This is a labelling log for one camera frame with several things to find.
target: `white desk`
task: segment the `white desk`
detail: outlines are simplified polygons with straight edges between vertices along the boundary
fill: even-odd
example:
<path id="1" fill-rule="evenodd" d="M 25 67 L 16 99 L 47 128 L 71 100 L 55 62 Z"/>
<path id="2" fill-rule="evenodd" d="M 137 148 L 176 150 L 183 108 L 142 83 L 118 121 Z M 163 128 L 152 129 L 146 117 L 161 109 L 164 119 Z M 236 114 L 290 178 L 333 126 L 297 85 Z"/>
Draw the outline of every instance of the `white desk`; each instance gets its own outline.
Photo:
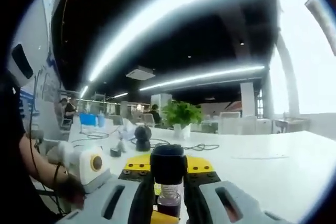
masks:
<path id="1" fill-rule="evenodd" d="M 110 126 L 107 120 L 106 131 Z M 71 128 L 69 141 L 80 139 L 78 122 Z M 262 209 L 288 221 L 299 222 L 314 207 L 328 186 L 336 167 L 336 142 L 310 132 L 274 135 L 218 135 L 191 133 L 188 141 L 177 141 L 173 131 L 151 128 L 153 138 L 161 138 L 182 146 L 199 143 L 219 144 L 213 151 L 185 151 L 185 154 L 208 159 L 221 180 L 229 180 L 256 198 Z M 104 152 L 118 142 L 118 134 L 104 140 L 82 141 L 80 144 L 102 145 Z M 119 174 L 127 159 L 141 154 L 127 142 L 127 153 L 111 157 L 111 172 Z M 184 204 L 181 223 L 188 219 Z"/>

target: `person's hand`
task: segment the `person's hand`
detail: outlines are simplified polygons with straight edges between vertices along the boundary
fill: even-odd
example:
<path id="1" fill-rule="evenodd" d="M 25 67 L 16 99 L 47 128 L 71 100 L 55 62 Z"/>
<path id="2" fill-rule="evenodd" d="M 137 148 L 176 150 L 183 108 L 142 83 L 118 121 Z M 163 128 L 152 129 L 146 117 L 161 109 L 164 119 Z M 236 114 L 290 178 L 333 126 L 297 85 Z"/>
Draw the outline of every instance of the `person's hand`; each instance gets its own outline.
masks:
<path id="1" fill-rule="evenodd" d="M 66 201 L 82 209 L 85 199 L 85 189 L 81 182 L 72 174 L 68 174 L 64 180 L 59 180 L 55 191 Z"/>

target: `white column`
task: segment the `white column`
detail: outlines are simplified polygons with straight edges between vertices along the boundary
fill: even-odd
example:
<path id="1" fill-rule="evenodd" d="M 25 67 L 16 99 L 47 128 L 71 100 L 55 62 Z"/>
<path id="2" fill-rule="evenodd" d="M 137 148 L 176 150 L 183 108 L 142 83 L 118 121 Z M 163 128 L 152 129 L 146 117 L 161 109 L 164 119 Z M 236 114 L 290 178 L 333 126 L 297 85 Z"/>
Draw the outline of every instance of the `white column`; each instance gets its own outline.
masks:
<path id="1" fill-rule="evenodd" d="M 240 84 L 242 117 L 256 115 L 254 88 L 252 82 Z"/>
<path id="2" fill-rule="evenodd" d="M 162 108 L 165 107 L 172 99 L 173 97 L 171 94 L 155 94 L 151 96 L 151 106 L 153 106 L 154 104 L 159 106 L 158 113 L 160 114 L 160 116 L 162 116 Z"/>
<path id="3" fill-rule="evenodd" d="M 280 55 L 282 69 L 286 78 L 289 116 L 295 118 L 300 115 L 298 87 L 290 54 L 285 45 L 281 32 L 278 34 L 277 50 Z"/>
<path id="4" fill-rule="evenodd" d="M 128 115 L 128 101 L 121 101 L 120 103 L 120 115 L 122 118 L 127 118 Z"/>
<path id="5" fill-rule="evenodd" d="M 262 85 L 262 100 L 264 102 L 264 117 L 268 119 L 273 119 L 274 105 L 272 97 L 272 85 L 270 73 L 267 73 Z"/>

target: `bottle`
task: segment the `bottle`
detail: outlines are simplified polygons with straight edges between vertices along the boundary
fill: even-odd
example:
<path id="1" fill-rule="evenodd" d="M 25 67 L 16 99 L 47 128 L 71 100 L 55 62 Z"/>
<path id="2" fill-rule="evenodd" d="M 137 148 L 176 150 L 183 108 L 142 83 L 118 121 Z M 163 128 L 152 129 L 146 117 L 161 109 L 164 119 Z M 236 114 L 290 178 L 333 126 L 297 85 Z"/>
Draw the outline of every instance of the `bottle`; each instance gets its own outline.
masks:
<path id="1" fill-rule="evenodd" d="M 179 217 L 181 208 L 181 195 L 179 185 L 161 185 L 161 192 L 157 199 L 158 212 Z"/>

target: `green plant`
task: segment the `green plant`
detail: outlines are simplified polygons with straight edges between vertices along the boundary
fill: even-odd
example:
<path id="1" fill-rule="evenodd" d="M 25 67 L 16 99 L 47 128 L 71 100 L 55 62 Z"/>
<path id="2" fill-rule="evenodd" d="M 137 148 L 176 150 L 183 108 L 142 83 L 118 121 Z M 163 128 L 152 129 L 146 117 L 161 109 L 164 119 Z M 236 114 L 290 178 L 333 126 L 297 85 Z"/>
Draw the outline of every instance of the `green plant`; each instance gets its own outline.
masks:
<path id="1" fill-rule="evenodd" d="M 187 102 L 172 101 L 162 109 L 168 125 L 180 124 L 181 128 L 202 121 L 202 111 L 198 106 Z"/>

